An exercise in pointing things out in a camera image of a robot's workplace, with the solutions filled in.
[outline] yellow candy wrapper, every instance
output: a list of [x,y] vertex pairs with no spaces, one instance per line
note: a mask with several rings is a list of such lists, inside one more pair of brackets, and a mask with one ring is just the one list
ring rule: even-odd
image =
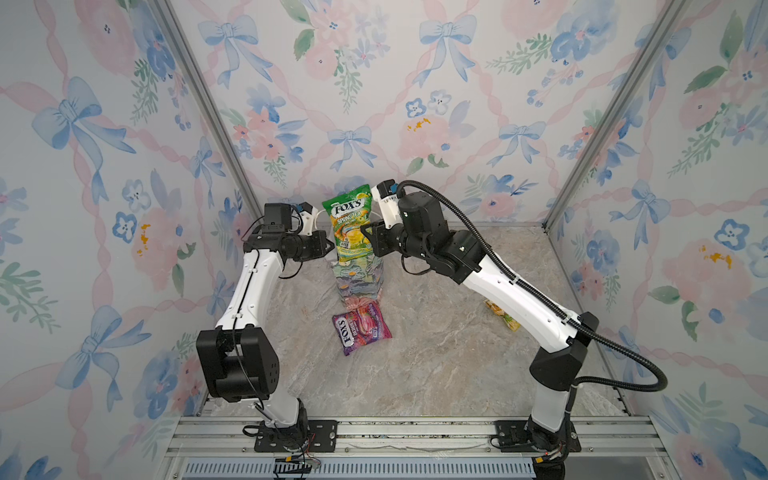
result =
[[489,309],[493,310],[493,313],[503,318],[511,331],[513,332],[518,331],[518,328],[520,328],[520,324],[517,323],[515,319],[507,315],[504,312],[504,310],[498,307],[498,305],[496,305],[495,303],[493,303],[491,300],[488,300],[488,299],[485,300],[485,305],[487,305]]

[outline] purple candy bag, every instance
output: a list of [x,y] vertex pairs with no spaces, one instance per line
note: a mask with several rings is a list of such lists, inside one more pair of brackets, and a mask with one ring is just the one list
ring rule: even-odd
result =
[[376,340],[392,338],[377,302],[371,302],[351,312],[334,315],[333,325],[341,339],[344,355],[349,355],[359,347]]

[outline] wall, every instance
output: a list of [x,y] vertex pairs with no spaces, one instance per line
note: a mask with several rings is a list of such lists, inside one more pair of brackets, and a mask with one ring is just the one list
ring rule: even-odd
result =
[[261,201],[407,177],[475,221],[525,222],[664,2],[171,3]]
[[143,2],[3,2],[0,43],[0,478],[153,478],[247,218]]
[[551,230],[600,331],[669,376],[628,398],[686,479],[768,478],[767,16],[763,0],[691,2]]

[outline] marble floor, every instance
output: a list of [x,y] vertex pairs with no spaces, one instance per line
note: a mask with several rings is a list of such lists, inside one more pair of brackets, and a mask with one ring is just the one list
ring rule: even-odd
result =
[[[541,228],[480,230],[515,271],[578,311]],[[406,266],[417,271],[418,263],[408,259]],[[344,356],[331,317],[345,308],[328,263],[308,262],[298,276],[278,284],[265,330],[280,356],[280,381],[310,416],[530,413],[534,380],[528,366],[538,345],[524,329],[512,332],[482,296],[435,273],[408,275],[393,253],[385,258],[380,306],[392,338]],[[581,374],[608,376],[594,344]],[[253,402],[214,401],[206,408],[211,415],[255,412]],[[615,390],[587,384],[573,415],[625,415],[621,408]]]

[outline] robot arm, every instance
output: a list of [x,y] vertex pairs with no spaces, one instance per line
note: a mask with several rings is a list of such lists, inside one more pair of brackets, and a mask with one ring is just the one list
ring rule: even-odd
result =
[[[422,191],[406,194],[405,185]],[[372,193],[381,209],[382,220],[364,225],[361,231],[371,242],[376,256],[397,251],[405,257],[422,258],[430,270],[451,277],[499,305],[541,346],[530,367],[537,384],[526,435],[517,441],[507,439],[508,451],[522,445],[523,449],[534,447],[550,452],[567,445],[570,409],[576,393],[573,386],[582,381],[646,391],[666,386],[664,374],[653,363],[632,352],[633,358],[649,365],[657,375],[655,386],[591,377],[577,379],[591,339],[622,352],[627,350],[595,333],[599,322],[594,315],[589,312],[578,315],[525,281],[493,253],[468,218],[436,190],[412,180],[399,186],[394,180],[386,180]],[[440,203],[457,214],[470,231],[449,230]]]
[[[290,231],[297,212],[300,226]],[[234,295],[216,328],[197,336],[197,352],[208,392],[228,402],[257,399],[266,426],[292,429],[304,438],[306,412],[280,382],[280,360],[263,330],[269,301],[288,259],[324,257],[334,246],[322,230],[313,230],[319,214],[309,204],[266,204],[264,222],[243,245],[243,269]]]

